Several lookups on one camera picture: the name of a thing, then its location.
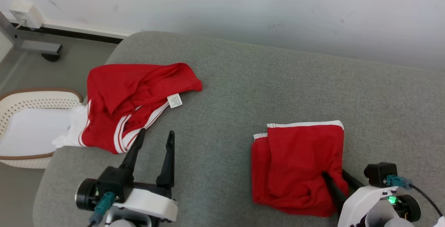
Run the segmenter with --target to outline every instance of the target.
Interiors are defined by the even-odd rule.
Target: clothing tag
[[[181,100],[181,97],[179,94],[173,94],[171,96],[167,97],[168,103],[170,104],[170,108],[175,108],[180,105],[183,105],[183,101]]]

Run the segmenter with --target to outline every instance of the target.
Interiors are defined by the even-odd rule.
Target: red cloth
[[[118,154],[157,119],[168,96],[201,91],[202,84],[184,63],[109,64],[90,71],[87,88],[88,122],[79,143]]]
[[[291,125],[270,124],[267,134],[256,135],[251,160],[253,200],[289,214],[329,217],[337,210],[322,171],[348,194],[342,178],[343,128]]]

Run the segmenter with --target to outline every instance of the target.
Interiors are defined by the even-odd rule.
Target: white stripe
[[[303,123],[293,123],[293,124],[267,124],[267,127],[268,128],[286,128],[286,127],[313,126],[313,125],[338,125],[343,130],[345,130],[345,128],[343,127],[343,124],[340,122],[340,120],[326,121],[326,122],[303,122]]]
[[[166,102],[161,107],[159,107],[156,110],[154,110],[151,113],[150,117],[148,118],[146,124],[144,125],[144,128],[147,129],[148,127],[150,127],[154,123],[154,121],[156,120],[157,116],[160,115],[168,107],[168,105],[169,105],[169,103]],[[127,135],[124,136],[122,142],[123,142],[125,147],[127,147],[127,146],[128,146],[128,148],[131,147],[132,143],[129,144],[129,142],[130,142],[130,140],[132,140],[132,138],[135,135],[137,135],[139,133],[140,129],[142,129],[142,128],[132,130],[131,132],[128,132]]]
[[[122,130],[121,130],[121,134],[119,135],[119,140],[121,141],[121,146],[122,146],[122,149],[124,150],[124,152],[127,152],[127,150],[126,150],[126,148],[125,148],[125,144],[124,144],[124,140],[122,139],[122,135],[124,134],[124,127],[125,127],[125,123],[127,123],[127,121],[129,120],[131,118],[131,115],[129,115],[125,120],[124,120],[124,122],[122,122]]]
[[[258,133],[253,135],[253,139],[258,139],[262,137],[267,137],[267,133]]]
[[[116,149],[118,153],[122,153],[121,148],[119,147],[119,130],[121,129],[122,123],[125,121],[125,119],[127,119],[128,116],[129,115],[121,117],[121,119],[118,122],[118,125],[116,126],[116,130],[114,131],[114,136],[113,136],[114,149]]]
[[[88,125],[89,125],[89,123],[90,123],[90,121],[89,121],[89,109],[91,108],[91,100],[92,100],[92,99],[90,99],[90,100],[88,101],[88,103],[86,104],[86,109],[87,109],[86,126],[85,126],[85,128],[81,131],[81,133],[80,133],[80,135],[79,135],[79,143],[80,143],[80,145],[83,146],[83,147],[86,147],[86,145],[83,143],[82,134],[83,134],[83,132],[85,131],[85,129],[88,127]]]

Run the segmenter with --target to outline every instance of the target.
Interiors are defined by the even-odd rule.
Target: teal connector
[[[93,225],[99,225],[104,218],[105,213],[113,206],[115,195],[113,192],[106,192],[99,203],[94,208],[94,213],[89,218],[89,222]]]
[[[399,186],[404,189],[412,189],[410,187],[410,184],[413,184],[413,181],[406,179],[404,177],[394,176],[394,175],[388,175],[386,176],[386,182],[389,186]]]

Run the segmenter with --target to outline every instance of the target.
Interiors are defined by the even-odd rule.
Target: wall outlet
[[[40,12],[30,2],[15,1],[11,5],[9,10],[17,19],[17,21],[19,21],[19,23],[26,19],[26,23],[24,24],[24,26],[38,29],[44,22],[42,15],[40,15]]]

